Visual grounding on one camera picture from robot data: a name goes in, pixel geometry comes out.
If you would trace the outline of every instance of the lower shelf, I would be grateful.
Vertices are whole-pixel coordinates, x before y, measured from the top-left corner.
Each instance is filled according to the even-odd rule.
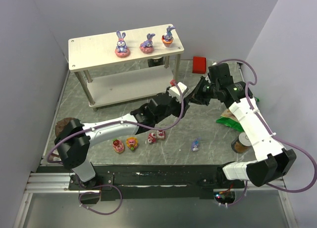
[[[126,102],[165,92],[173,74],[170,68],[156,66],[93,78],[87,87],[95,101],[91,108]]]

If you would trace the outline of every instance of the wooden shelf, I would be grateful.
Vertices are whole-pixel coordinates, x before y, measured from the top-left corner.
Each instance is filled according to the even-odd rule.
[[[95,101],[91,108],[126,102],[165,92],[173,74],[170,68],[156,66],[94,78],[87,83]]]
[[[78,72],[128,61],[182,54],[184,47],[176,30],[172,32],[174,41],[170,47],[165,47],[161,41],[161,37],[169,25],[172,26],[172,24],[164,24],[141,29],[120,30],[126,33],[124,40],[131,51],[131,54],[125,58],[117,57],[114,53],[118,41],[116,33],[70,39],[68,41],[69,70]],[[139,49],[140,44],[147,39],[148,33],[156,34],[153,37],[155,50],[151,54],[145,54]]]

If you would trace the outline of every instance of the red box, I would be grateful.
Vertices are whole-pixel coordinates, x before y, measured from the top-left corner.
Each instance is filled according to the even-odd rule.
[[[206,73],[206,58],[205,57],[194,56],[193,73],[196,73],[196,74]]]

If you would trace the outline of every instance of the gray marble surface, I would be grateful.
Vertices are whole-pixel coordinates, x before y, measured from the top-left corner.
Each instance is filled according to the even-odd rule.
[[[236,63],[230,63],[231,75],[234,81],[240,81],[241,76]],[[133,71],[147,67],[147,61],[125,63],[117,66],[105,67],[91,71],[92,78]],[[179,81],[189,87],[189,92],[196,86],[200,74],[192,73],[192,61],[182,60],[179,68]],[[139,108],[148,99],[126,102],[118,105],[99,108],[94,112],[89,106],[86,96],[74,74],[70,74],[58,110],[56,122],[75,117],[83,122],[99,122],[117,118]],[[231,149],[231,142],[238,136],[238,132],[215,121],[225,110],[225,106],[218,100],[211,100],[209,106],[192,104],[186,116],[178,125],[166,131],[166,140],[156,144],[145,144],[148,133],[137,135],[139,147],[130,151],[127,147],[122,154],[114,152],[111,141],[102,142],[89,150],[88,159],[93,164],[143,164],[143,165],[194,165],[194,164],[224,164],[229,161],[254,160],[252,150],[244,154],[236,154]],[[163,120],[159,127],[167,126],[176,120],[170,116]],[[125,142],[126,137],[119,138]],[[201,137],[200,150],[192,152],[190,147],[194,139]],[[48,150],[53,147],[54,132],[51,135]]]

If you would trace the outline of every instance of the bunny figurine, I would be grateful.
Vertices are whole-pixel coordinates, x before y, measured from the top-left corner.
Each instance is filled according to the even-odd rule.
[[[169,47],[174,40],[173,34],[171,33],[173,29],[175,29],[175,27],[169,25],[166,29],[166,33],[162,36],[162,42],[165,47]]]
[[[140,50],[144,53],[152,53],[154,51],[152,38],[155,34],[147,34],[147,40],[141,43]]]
[[[125,32],[123,32],[121,35],[120,31],[117,31],[117,36],[119,39],[114,52],[118,57],[127,57],[128,55],[130,55],[130,50],[124,41]]]

